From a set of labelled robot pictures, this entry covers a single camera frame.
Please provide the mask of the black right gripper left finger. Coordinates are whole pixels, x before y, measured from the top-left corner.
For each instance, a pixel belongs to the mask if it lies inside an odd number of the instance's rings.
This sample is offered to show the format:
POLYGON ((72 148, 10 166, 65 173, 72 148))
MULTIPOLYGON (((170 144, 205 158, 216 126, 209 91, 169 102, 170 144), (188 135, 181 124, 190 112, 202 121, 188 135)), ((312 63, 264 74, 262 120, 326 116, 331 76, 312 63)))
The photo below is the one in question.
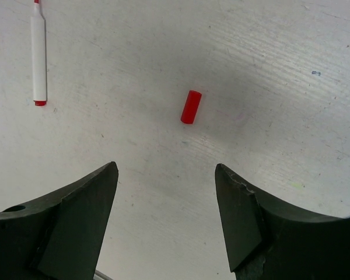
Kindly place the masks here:
POLYGON ((110 162, 0 212, 0 279, 92 279, 117 183, 110 162))

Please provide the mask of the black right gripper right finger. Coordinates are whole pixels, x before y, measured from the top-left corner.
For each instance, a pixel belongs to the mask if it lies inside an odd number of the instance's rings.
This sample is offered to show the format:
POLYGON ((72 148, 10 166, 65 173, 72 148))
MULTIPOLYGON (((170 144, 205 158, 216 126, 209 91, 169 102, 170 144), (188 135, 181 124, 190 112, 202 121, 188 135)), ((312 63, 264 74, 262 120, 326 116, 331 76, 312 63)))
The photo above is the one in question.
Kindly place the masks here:
POLYGON ((215 184, 237 279, 350 279, 350 217, 292 205, 224 164, 216 166, 215 184))

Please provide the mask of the red marker cap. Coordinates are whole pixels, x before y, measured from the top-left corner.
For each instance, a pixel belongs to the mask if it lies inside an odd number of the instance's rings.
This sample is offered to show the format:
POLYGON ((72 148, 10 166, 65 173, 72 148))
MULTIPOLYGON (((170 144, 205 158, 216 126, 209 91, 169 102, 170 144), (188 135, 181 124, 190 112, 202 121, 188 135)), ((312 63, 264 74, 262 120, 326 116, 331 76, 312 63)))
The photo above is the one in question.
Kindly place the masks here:
POLYGON ((200 92, 190 90, 184 104, 180 121, 183 124, 193 124, 200 105, 202 94, 200 92))

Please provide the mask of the red white marker body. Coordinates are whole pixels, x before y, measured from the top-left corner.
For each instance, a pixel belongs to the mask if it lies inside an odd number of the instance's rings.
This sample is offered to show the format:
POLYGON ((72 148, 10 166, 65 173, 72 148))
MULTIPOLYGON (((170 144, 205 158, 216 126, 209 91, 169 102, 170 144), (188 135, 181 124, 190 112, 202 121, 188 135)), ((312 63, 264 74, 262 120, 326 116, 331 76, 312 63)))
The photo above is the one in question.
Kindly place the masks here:
POLYGON ((34 1, 31 27, 31 61, 33 78, 33 101, 35 106, 47 104, 46 21, 40 1, 34 1))

